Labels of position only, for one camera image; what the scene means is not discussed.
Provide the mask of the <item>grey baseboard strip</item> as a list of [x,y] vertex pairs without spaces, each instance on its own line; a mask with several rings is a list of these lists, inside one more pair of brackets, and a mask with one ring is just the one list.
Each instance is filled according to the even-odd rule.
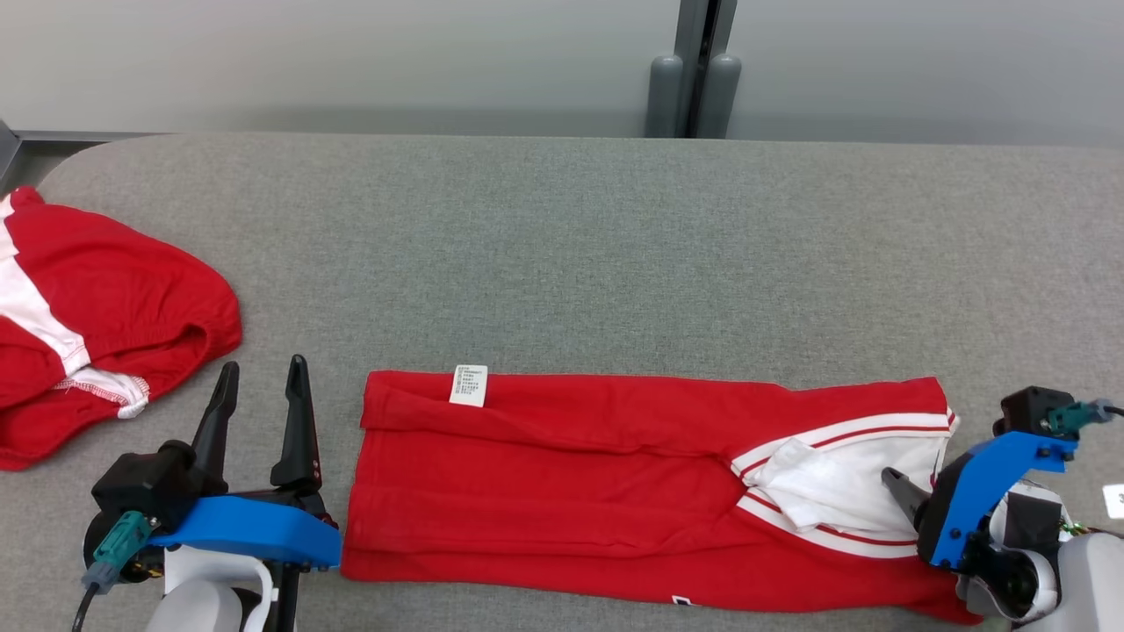
[[67,157],[109,141],[138,139],[158,133],[19,130],[0,118],[0,181],[44,177]]

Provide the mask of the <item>grey cylindrical post bumper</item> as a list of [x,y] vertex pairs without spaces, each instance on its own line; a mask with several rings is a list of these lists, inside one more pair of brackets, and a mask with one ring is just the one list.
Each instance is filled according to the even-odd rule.
[[682,73],[683,61],[677,55],[660,56],[652,61],[644,123],[644,136],[647,139],[674,139],[678,135]]
[[697,139],[725,139],[741,72],[742,61],[731,54],[708,61],[695,126]]

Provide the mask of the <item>grey metal wall post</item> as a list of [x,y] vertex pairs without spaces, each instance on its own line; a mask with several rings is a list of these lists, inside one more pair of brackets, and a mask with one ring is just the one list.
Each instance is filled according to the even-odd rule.
[[710,58],[731,54],[728,43],[736,8],[738,0],[680,0],[674,55],[683,61],[677,135],[682,139],[697,139],[703,76]]

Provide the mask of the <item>red shorts with white stripes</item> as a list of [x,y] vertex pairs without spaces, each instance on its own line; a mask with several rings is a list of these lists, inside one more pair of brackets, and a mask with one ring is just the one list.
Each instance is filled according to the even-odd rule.
[[930,491],[958,423],[935,377],[492,374],[457,395],[451,374],[377,371],[342,575],[973,625],[882,481]]

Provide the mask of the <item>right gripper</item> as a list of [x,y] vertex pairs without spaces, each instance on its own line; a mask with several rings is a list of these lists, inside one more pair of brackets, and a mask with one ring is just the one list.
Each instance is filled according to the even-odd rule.
[[944,467],[935,480],[932,493],[924,491],[901,471],[886,467],[882,471],[883,487],[917,529],[917,552],[927,565],[960,565],[969,529],[958,508],[958,487],[968,453],[957,457]]

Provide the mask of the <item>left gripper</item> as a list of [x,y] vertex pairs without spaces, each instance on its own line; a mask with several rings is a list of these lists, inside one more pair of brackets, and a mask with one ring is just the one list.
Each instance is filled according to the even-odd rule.
[[[241,391],[241,364],[225,363],[202,413],[191,446],[193,471],[202,479],[224,479],[230,417]],[[285,376],[285,435],[281,457],[270,469],[273,489],[228,493],[237,499],[292,506],[328,525],[337,525],[321,498],[321,458],[314,424],[312,383],[306,358],[294,355]]]

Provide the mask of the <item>red garment with white band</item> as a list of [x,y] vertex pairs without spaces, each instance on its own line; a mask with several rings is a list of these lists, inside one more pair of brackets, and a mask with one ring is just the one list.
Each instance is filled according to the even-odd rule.
[[100,213],[0,199],[0,470],[133,419],[241,345],[220,273]]

